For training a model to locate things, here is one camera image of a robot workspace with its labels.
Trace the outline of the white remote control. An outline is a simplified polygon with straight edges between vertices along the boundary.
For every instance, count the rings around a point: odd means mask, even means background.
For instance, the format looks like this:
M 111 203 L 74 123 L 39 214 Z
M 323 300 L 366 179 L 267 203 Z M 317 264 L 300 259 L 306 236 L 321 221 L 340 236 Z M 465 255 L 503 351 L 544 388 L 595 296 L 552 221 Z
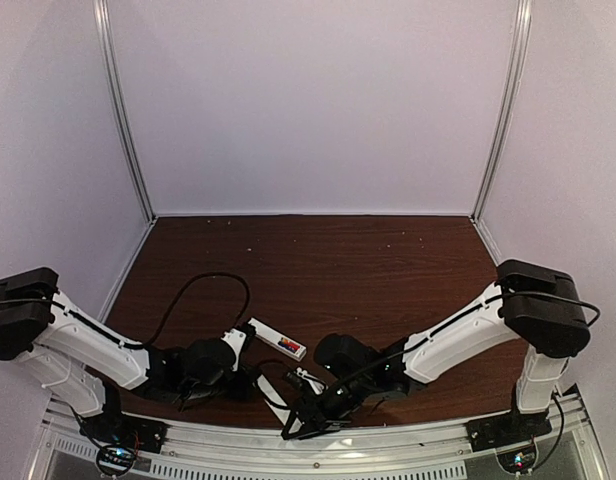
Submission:
M 307 348 L 301 344 L 300 342 L 292 339 L 291 337 L 282 334 L 281 332 L 279 332 L 278 330 L 275 330 L 274 328 L 270 327 L 269 325 L 259 321 L 258 319 L 252 317 L 247 324 L 252 325 L 255 329 L 256 329 L 256 338 L 260 341 L 262 341 L 263 343 L 265 343 L 266 345 L 268 345 L 269 347 L 277 350 L 278 352 L 288 356 L 289 358 L 293 359 L 296 362 L 300 362 L 306 355 L 307 352 Z M 290 342 L 294 342 L 296 344 L 299 344 L 302 346 L 301 350 L 298 351 L 297 353 L 292 353 L 290 351 L 288 351 L 286 348 L 284 348 L 283 346 L 280 346 L 278 344 L 278 342 L 281 339 L 286 339 L 289 340 Z

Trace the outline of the red battery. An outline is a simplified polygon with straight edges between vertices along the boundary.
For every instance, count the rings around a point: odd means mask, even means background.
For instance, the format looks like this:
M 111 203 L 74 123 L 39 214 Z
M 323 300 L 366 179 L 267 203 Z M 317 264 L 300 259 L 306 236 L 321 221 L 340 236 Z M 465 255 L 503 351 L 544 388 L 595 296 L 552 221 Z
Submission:
M 292 352 L 292 353 L 297 353 L 297 352 L 298 352 L 298 351 L 300 351 L 300 350 L 301 350 L 301 348 L 302 348 L 302 346 L 301 346 L 301 345 L 296 344 L 296 343 L 294 343 L 294 342 L 286 342 L 286 343 L 284 344 L 284 347 L 285 347 L 288 351 L 290 351 L 290 352 Z

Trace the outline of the white battery cover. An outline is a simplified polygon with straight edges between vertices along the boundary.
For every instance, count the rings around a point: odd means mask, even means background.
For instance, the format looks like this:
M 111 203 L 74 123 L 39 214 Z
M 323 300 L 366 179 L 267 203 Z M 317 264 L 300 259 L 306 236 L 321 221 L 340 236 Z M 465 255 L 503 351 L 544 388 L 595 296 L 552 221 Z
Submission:
M 279 395 L 264 375 L 258 376 L 256 379 L 256 386 L 273 414 L 282 424 L 285 424 L 290 415 L 290 407 L 285 400 Z

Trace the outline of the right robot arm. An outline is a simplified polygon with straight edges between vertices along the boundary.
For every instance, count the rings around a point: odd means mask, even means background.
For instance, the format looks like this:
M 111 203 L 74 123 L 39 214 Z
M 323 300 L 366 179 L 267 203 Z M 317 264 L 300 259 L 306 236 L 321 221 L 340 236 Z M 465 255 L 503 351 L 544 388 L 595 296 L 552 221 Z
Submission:
M 300 393 L 282 430 L 285 440 L 338 432 L 369 400 L 407 397 L 442 374 L 497 345 L 522 339 L 528 350 L 512 391 L 509 412 L 470 422 L 473 450 L 530 441 L 551 432 L 549 405 L 570 359 L 590 342 L 599 309 L 580 299 L 564 272 L 520 260 L 497 267 L 496 280 L 480 296 L 433 327 L 375 350 L 350 335 L 330 334 L 313 359 L 335 377 L 318 392 L 297 374 Z

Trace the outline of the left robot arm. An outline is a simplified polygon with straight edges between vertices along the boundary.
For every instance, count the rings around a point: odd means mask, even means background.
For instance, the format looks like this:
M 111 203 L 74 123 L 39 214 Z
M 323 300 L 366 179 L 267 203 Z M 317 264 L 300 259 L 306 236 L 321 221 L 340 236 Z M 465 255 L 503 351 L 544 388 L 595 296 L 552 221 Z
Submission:
M 120 390 L 164 404 L 218 396 L 237 378 L 241 354 L 256 333 L 246 323 L 219 338 L 159 349 L 83 312 L 50 268 L 0 279 L 0 361 L 19 364 L 78 416 L 92 418 L 111 444 L 132 433 L 120 413 Z

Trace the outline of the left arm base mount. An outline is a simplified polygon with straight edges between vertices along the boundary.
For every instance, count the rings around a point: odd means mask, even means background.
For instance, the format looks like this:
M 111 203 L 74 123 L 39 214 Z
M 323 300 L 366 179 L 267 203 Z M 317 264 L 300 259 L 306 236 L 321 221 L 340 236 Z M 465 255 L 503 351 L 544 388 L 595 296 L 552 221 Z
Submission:
M 168 430 L 164 422 L 122 414 L 111 419 L 104 414 L 78 420 L 80 433 L 98 445 L 160 453 Z

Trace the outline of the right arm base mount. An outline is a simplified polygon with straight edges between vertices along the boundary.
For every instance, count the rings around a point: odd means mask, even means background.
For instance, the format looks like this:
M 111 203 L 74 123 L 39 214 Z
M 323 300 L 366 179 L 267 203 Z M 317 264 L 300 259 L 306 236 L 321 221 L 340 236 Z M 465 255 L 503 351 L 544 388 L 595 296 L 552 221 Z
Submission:
M 473 452 L 497 449 L 532 440 L 552 431 L 547 413 L 520 414 L 513 411 L 466 424 Z

